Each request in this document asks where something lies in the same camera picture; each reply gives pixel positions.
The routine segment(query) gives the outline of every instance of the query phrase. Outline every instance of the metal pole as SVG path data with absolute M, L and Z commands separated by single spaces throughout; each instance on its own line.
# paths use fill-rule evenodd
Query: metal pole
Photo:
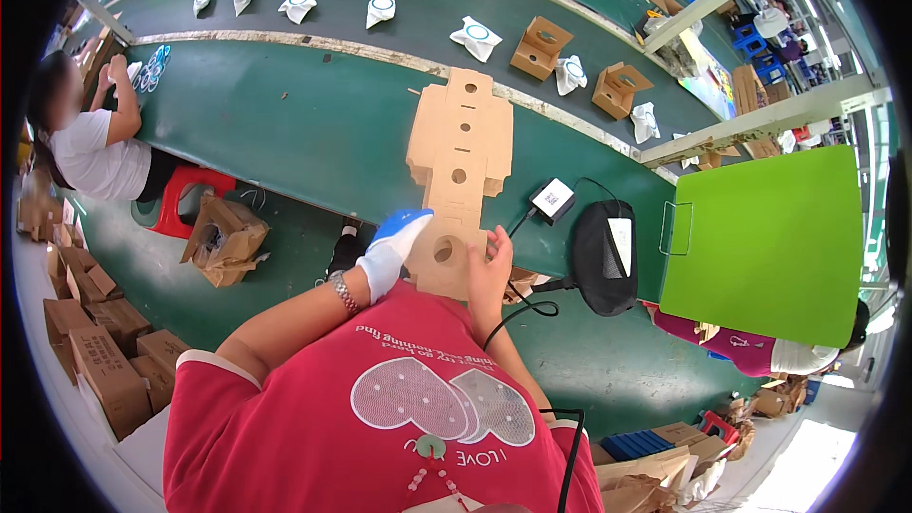
M 114 35 L 128 46 L 136 41 L 133 33 L 126 26 L 118 22 L 116 18 L 102 5 L 98 0 L 76 0 L 82 7 L 92 13 L 92 16 L 101 21 L 114 32 Z

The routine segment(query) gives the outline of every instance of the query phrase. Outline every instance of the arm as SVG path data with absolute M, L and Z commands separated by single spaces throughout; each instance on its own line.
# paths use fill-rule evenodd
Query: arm
M 364 269 L 349 269 L 342 279 L 359 307 L 371 304 Z M 229 335 L 215 354 L 263 384 L 270 371 L 347 320 L 348 310 L 333 284 L 324 283 L 255 315 Z
M 117 54 L 108 64 L 108 76 L 117 86 L 117 111 L 111 112 L 108 125 L 108 146 L 130 139 L 143 125 L 140 119 L 140 105 L 136 101 L 136 92 L 127 74 L 127 58 Z
M 108 89 L 111 86 L 110 80 L 108 80 L 109 66 L 110 64 L 106 63 L 98 72 L 98 86 L 95 88 L 95 96 L 92 97 L 92 105 L 88 109 L 90 113 L 101 109 L 101 105 L 105 103 L 105 98 L 108 96 Z
M 373 305 L 392 289 L 412 244 L 432 216 L 430 210 L 400 210 L 378 228 L 358 265 L 342 276 L 360 308 Z M 269 372 L 348 317 L 333 284 L 324 283 L 255 315 L 229 335 L 215 354 L 263 384 Z
M 469 313 L 475 342 L 482 346 L 488 334 L 501 322 L 501 306 L 510 270 L 513 267 L 513 245 L 504 227 L 497 226 L 496 232 L 488 230 L 487 254 L 491 261 L 485 263 L 482 251 L 473 244 L 467 246 L 469 254 Z M 550 408 L 551 403 L 541 386 L 525 367 L 506 327 L 497 331 L 488 345 L 487 354 L 514 381 L 530 394 L 538 408 Z M 554 421 L 554 414 L 542 414 L 547 423 Z

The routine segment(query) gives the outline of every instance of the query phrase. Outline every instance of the hand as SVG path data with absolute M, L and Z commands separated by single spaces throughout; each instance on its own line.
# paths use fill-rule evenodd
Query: hand
M 513 269 L 513 243 L 503 226 L 488 230 L 487 255 L 478 246 L 466 245 L 469 255 L 469 312 L 473 324 L 481 326 L 477 333 L 487 333 L 501 321 L 504 291 Z
M 377 228 L 368 251 L 355 262 L 368 276 L 371 305 L 396 285 L 415 239 L 433 218 L 431 209 L 397 210 Z
M 114 83 L 120 81 L 130 81 L 130 76 L 127 74 L 127 57 L 123 54 L 115 54 L 111 58 L 110 63 L 108 63 L 108 76 Z
M 113 86 L 113 82 L 108 79 L 108 68 L 110 67 L 109 63 L 101 66 L 101 70 L 98 72 L 98 89 L 102 92 L 107 92 L 110 86 Z

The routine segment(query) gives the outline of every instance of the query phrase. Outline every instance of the red plastic stool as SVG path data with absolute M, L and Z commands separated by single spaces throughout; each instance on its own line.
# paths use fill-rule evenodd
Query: red plastic stool
M 719 430 L 718 436 L 722 438 L 722 441 L 728 446 L 737 442 L 738 438 L 741 436 L 734 426 L 724 421 L 713 411 L 706 410 L 701 412 L 701 416 L 703 416 L 703 421 L 700 422 L 700 431 L 703 434 L 708 435 L 713 431 L 713 428 L 716 428 Z
M 212 187 L 215 189 L 215 196 L 223 199 L 226 192 L 234 190 L 235 183 L 234 178 L 209 168 L 179 165 L 174 169 L 174 174 L 171 175 L 171 180 L 168 181 L 165 192 L 161 195 L 159 218 L 155 222 L 155 226 L 149 227 L 149 230 L 166 236 L 189 239 L 193 226 L 181 222 L 181 218 L 177 214 L 177 205 L 181 200 L 180 193 L 183 192 L 183 189 L 188 185 Z

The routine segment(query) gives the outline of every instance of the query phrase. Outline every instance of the white label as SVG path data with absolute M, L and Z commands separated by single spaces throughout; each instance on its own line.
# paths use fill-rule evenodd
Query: white label
M 532 203 L 539 207 L 546 215 L 553 217 L 572 196 L 573 191 L 555 178 L 548 183 L 547 187 L 538 193 L 537 197 L 532 199 Z
M 633 250 L 633 230 L 631 229 L 630 218 L 609 218 L 608 227 L 611 230 L 611 238 L 615 242 L 617 255 L 621 257 L 621 264 L 624 265 L 624 275 L 630 277 L 630 254 Z

